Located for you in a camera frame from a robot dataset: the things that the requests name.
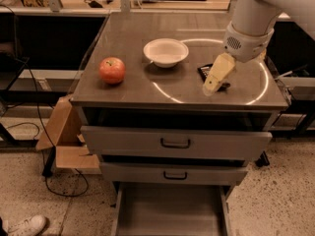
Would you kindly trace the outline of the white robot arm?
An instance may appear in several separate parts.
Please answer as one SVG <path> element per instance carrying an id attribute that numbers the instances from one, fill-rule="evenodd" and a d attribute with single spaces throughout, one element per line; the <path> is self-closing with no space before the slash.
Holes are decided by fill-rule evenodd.
<path id="1" fill-rule="evenodd" d="M 287 14 L 315 38 L 315 0 L 237 0 L 223 38 L 224 53 L 218 55 L 203 84 L 212 95 L 238 62 L 258 57 L 268 46 L 280 14 Z"/>

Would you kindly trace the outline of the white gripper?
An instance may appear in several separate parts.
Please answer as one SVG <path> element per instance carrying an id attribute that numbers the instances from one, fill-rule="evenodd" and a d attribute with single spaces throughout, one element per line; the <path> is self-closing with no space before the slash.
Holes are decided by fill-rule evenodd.
<path id="1" fill-rule="evenodd" d="M 219 90 L 223 81 L 235 69 L 235 59 L 246 63 L 258 57 L 267 48 L 274 33 L 274 25 L 271 22 L 262 34 L 252 35 L 241 32 L 229 23 L 223 38 L 223 49 L 226 53 L 216 58 L 203 84 L 203 93 L 211 96 Z"/>

